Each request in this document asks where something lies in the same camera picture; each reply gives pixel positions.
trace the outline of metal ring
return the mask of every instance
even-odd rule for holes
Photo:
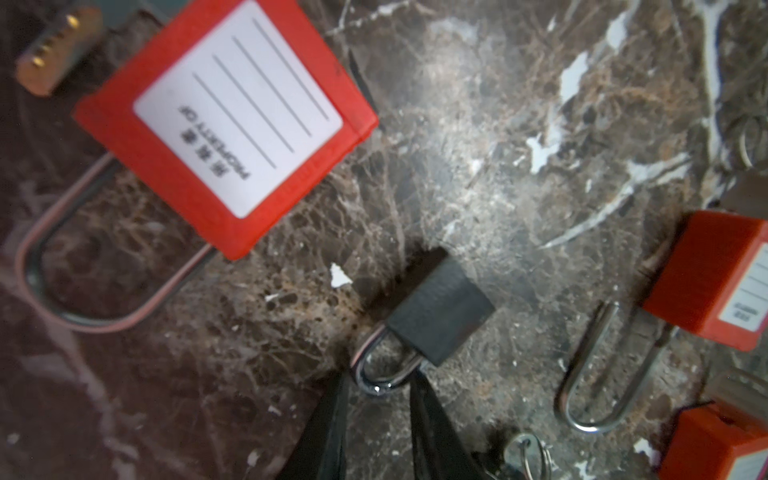
[[[661,353],[663,353],[669,346],[672,339],[680,330],[680,327],[670,323],[667,323],[664,326],[661,336],[656,340],[653,347],[651,347],[650,352],[645,357],[640,369],[635,373],[627,390],[607,417],[600,422],[579,422],[571,415],[571,397],[581,381],[581,377],[584,376],[585,367],[592,360],[595,350],[597,350],[597,347],[604,340],[608,327],[616,316],[618,309],[619,306],[617,303],[609,303],[603,308],[602,314],[599,316],[594,328],[584,337],[584,343],[576,355],[573,368],[568,373],[562,390],[558,395],[558,410],[562,419],[569,424],[570,427],[580,432],[605,433],[616,428],[616,426],[624,420],[624,417],[627,416],[630,408],[634,404],[635,399],[637,399],[640,391],[650,378],[650,371],[656,366],[656,362],[659,360]]]
[[[739,127],[741,132],[739,133],[739,158],[744,167],[749,170],[755,167],[756,162],[753,161],[749,152],[746,151],[746,128],[749,125],[750,120],[757,121],[758,128],[765,131],[768,129],[768,117],[766,115],[744,115],[739,119]]]
[[[370,396],[388,395],[403,387],[408,382],[411,374],[421,368],[425,362],[425,358],[416,353],[395,375],[370,379],[366,374],[366,362],[371,356],[371,352],[379,346],[388,332],[389,329],[387,329],[386,323],[380,323],[352,357],[350,365],[352,377],[355,379],[357,386]]]
[[[133,312],[115,318],[98,318],[72,312],[49,295],[42,268],[45,244],[74,212],[120,170],[112,153],[99,158],[80,179],[56,201],[29,230],[15,258],[18,288],[27,303],[46,320],[86,333],[112,333],[127,329],[153,313],[162,303],[204,265],[216,250],[206,244],[190,258],[160,289]]]
[[[528,448],[535,442],[538,445],[538,453],[541,458],[541,480],[550,480],[552,478],[552,456],[549,449],[544,447],[541,440],[530,432],[520,432],[512,437],[504,448],[504,463],[515,470],[522,469],[525,480],[534,480],[531,473],[531,464],[528,461]],[[513,455],[513,447],[517,444],[520,448],[520,462],[516,461]]]

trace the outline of key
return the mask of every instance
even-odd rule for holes
[[[16,61],[16,79],[48,97],[101,41],[139,11],[169,22],[189,0],[78,0],[54,19]]]

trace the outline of key ring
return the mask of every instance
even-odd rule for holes
[[[549,449],[544,447],[541,440],[530,432],[520,432],[512,437],[504,447],[504,463],[523,472],[525,480],[535,480],[531,473],[531,464],[528,461],[531,447],[538,446],[538,454],[541,458],[541,480],[552,478],[552,456]]]
[[[411,374],[421,368],[422,364],[426,361],[423,356],[416,353],[396,374],[378,379],[369,378],[366,374],[366,361],[370,357],[371,352],[384,340],[387,333],[389,333],[389,329],[386,323],[380,323],[368,335],[366,341],[352,357],[350,366],[352,377],[355,379],[357,386],[371,396],[388,395],[403,387],[408,382]]]
[[[758,142],[757,145],[759,146],[764,138],[764,135],[766,132],[768,132],[768,115],[766,114],[758,114],[758,115],[744,115],[742,118],[738,120],[738,128],[739,128],[739,140],[738,140],[738,146],[739,146],[739,159],[741,160],[741,163],[747,170],[751,170],[755,168],[756,165],[762,163],[765,159],[753,159],[750,153],[746,149],[746,129],[749,127],[749,124],[751,121],[755,121],[757,123],[757,127],[760,129],[760,132],[758,133]]]

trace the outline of red safety padlock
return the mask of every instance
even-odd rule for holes
[[[624,419],[680,329],[739,350],[755,348],[768,325],[768,222],[710,210],[690,218],[640,311],[665,322],[662,334],[611,414],[580,422],[571,398],[617,311],[617,304],[606,305],[558,395],[563,420],[581,432],[608,432]]]
[[[192,2],[74,118],[209,243],[126,316],[92,318],[57,303],[41,252],[114,173],[112,155],[99,160],[16,259],[22,294],[41,315],[94,333],[141,321],[214,249],[241,258],[378,124],[293,0]]]

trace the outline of dark marble countertop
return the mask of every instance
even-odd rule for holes
[[[136,17],[33,98],[13,63],[61,3],[0,4],[1,477],[273,478],[372,328],[368,305],[438,246],[498,309],[427,369],[472,451],[531,429],[554,480],[654,478],[638,451],[665,450],[707,378],[768,375],[766,339],[739,353],[683,333],[613,432],[554,413],[601,302],[621,302],[622,320],[575,401],[584,418],[609,410],[656,333],[633,307],[685,216],[738,167],[730,127],[768,71],[763,0],[303,0],[346,68],[354,57],[382,128],[247,257],[219,255],[159,313],[103,336],[35,318],[12,257],[102,152],[75,102],[159,26]],[[126,312],[200,242],[124,172],[55,236],[46,272],[66,303]],[[333,264],[353,282],[332,287]],[[406,394],[351,401],[349,478],[412,478]]]

